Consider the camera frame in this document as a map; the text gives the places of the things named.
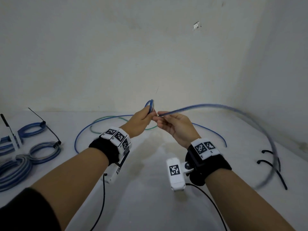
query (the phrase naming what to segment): green wire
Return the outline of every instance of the green wire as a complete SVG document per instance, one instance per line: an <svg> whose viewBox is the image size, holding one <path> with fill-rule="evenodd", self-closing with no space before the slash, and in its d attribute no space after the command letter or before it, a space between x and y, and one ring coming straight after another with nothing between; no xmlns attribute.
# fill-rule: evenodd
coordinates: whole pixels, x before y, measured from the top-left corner
<svg viewBox="0 0 308 231"><path fill-rule="evenodd" d="M104 119L104 118L109 118L109 117L115 117L115 116L104 116L104 117L101 117L101 118L98 118L98 119L94 120L92 123L94 123L94 122L96 122L96 121L98 121L98 120L102 120L102 119ZM102 134L102 133L100 133L100 132L94 131L94 130L92 129L92 126L93 126L93 125L90 126L90 131L91 131L92 133L95 133L95 134ZM146 131L150 131L150 130L154 129L155 127L157 127L157 126L154 126L154 127L152 127L152 128L148 128L148 129L145 129L145 130L146 130Z"/></svg>

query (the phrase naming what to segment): hand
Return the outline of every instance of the hand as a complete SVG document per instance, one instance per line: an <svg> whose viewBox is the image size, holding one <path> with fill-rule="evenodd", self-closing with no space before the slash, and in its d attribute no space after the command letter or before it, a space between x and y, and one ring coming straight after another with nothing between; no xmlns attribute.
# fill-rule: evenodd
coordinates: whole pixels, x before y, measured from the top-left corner
<svg viewBox="0 0 308 231"><path fill-rule="evenodd" d="M158 112L159 115L164 113L167 113L167 111ZM157 122L159 128L171 134L178 144L186 149L192 141L201 138L190 119L185 115L174 113L164 117L153 116L152 120Z"/></svg>
<svg viewBox="0 0 308 231"><path fill-rule="evenodd" d="M155 110L154 112L148 114L149 108L150 106L148 105L141 109L139 112L136 112L128 122L120 127L122 130L128 133L130 138L142 134L147 125L150 124L152 117L157 116Z"/></svg>

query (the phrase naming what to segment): wristband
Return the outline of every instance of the wristband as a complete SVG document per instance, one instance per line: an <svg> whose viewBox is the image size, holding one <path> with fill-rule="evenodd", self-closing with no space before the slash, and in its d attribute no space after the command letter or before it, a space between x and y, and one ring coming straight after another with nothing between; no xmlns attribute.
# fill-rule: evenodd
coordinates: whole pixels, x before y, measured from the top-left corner
<svg viewBox="0 0 308 231"><path fill-rule="evenodd" d="M89 147L102 151L109 160L109 165L118 163L132 148L129 135L122 129L110 127L95 139Z"/></svg>
<svg viewBox="0 0 308 231"><path fill-rule="evenodd" d="M232 170L218 149L206 138L191 143L185 161L195 169L188 175L190 181L197 186L203 186L205 179L220 168Z"/></svg>

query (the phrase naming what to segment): white tabletop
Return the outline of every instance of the white tabletop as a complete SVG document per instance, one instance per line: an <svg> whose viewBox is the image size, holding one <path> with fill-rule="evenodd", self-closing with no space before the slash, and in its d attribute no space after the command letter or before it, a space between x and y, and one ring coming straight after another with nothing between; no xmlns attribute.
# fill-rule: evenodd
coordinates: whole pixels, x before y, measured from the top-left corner
<svg viewBox="0 0 308 231"><path fill-rule="evenodd" d="M79 131L94 119L107 115L121 115L111 112L38 112L48 126L63 142L60 155L55 159L35 165L25 181L14 188L0 193L0 206L7 204L21 190L37 179L75 156L74 141ZM266 163L258 165L259 159L272 162L273 156L262 154L270 150L266 137L228 112L194 112L186 114L191 121L204 125L222 135L228 147L214 133L196 128L202 137L209 138L221 151L235 171L249 185L264 180L271 167ZM33 113L24 111L8 120L13 129L19 129L32 122L40 122ZM103 131L109 126L120 126L123 120L112 119L97 124L94 128ZM0 136L5 136L4 125ZM79 138L78 150L82 151L98 135L86 130ZM24 151L40 142L56 141L45 131L25 139ZM117 181L106 184L106 201L102 217L95 230L223 230L223 225L211 202L196 188L187 187L174 193L168 181L166 159L178 157L184 161L186 150L163 130L155 128L132 140L133 148L123 165ZM281 174L288 190L275 174L271 182L258 193L269 202L296 230L308 230L308 163L279 144L276 144L281 162ZM202 189L209 193L206 186ZM90 230L95 223L103 202L103 185L98 181L82 207L73 217L67 230Z"/></svg>

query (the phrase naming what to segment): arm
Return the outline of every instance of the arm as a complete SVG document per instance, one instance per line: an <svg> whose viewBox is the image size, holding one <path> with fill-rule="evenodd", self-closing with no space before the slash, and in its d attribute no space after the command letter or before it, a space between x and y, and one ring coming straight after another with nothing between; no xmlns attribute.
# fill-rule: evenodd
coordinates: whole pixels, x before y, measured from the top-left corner
<svg viewBox="0 0 308 231"><path fill-rule="evenodd" d="M121 126L130 138L140 135L156 115L148 115L149 106L134 114ZM54 210L61 229L68 223L88 197L109 164L108 158L96 148L87 148L59 165L31 187L48 201Z"/></svg>
<svg viewBox="0 0 308 231"><path fill-rule="evenodd" d="M192 141L200 138L184 115L155 116L153 120L186 149ZM218 169L205 179L205 183L230 230L294 231L271 205L233 171Z"/></svg>

